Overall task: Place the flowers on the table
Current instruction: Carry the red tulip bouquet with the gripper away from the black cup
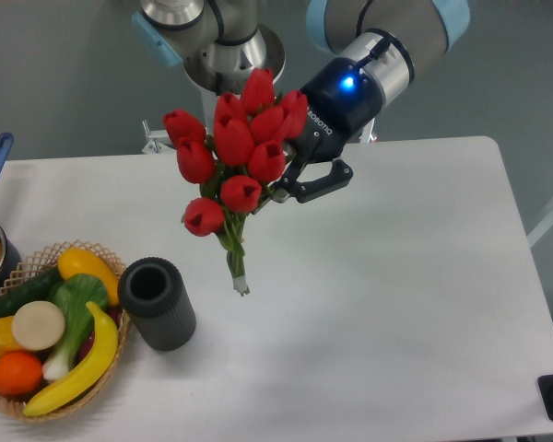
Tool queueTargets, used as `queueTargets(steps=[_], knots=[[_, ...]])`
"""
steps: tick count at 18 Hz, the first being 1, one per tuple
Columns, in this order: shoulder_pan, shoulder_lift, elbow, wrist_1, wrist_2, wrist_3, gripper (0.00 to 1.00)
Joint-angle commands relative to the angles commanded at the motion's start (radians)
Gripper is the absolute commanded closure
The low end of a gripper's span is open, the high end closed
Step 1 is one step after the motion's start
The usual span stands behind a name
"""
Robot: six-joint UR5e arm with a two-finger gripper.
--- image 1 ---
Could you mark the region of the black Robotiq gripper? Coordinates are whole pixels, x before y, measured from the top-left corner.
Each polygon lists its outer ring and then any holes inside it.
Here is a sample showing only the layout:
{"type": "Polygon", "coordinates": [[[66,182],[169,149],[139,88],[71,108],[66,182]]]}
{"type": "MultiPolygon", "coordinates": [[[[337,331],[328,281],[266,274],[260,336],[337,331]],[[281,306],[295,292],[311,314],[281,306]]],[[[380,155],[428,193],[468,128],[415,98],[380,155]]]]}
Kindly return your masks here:
{"type": "Polygon", "coordinates": [[[294,197],[305,204],[346,187],[353,169],[342,159],[332,161],[327,175],[298,182],[304,162],[326,162],[342,154],[350,138],[382,109],[380,86],[357,63],[338,57],[300,88],[308,101],[307,119],[301,134],[291,138],[296,151],[282,177],[271,186],[270,200],[284,203],[294,197]]]}

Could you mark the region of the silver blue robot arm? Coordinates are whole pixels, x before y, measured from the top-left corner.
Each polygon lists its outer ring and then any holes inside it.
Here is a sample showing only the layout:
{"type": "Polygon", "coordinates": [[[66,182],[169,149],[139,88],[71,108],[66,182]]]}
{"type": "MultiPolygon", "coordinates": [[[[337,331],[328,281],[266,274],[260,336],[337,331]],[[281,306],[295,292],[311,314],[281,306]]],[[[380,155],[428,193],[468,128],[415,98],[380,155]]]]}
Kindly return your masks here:
{"type": "MultiPolygon", "coordinates": [[[[144,1],[132,24],[164,65],[181,64],[199,88],[206,115],[223,92],[240,93],[256,68],[280,75],[280,38],[254,1],[144,1]]],[[[465,1],[313,1],[306,29],[334,58],[302,88],[309,122],[292,140],[294,159],[275,200],[309,202],[350,182],[342,152],[367,141],[375,117],[449,51],[470,21],[465,1]]]]}

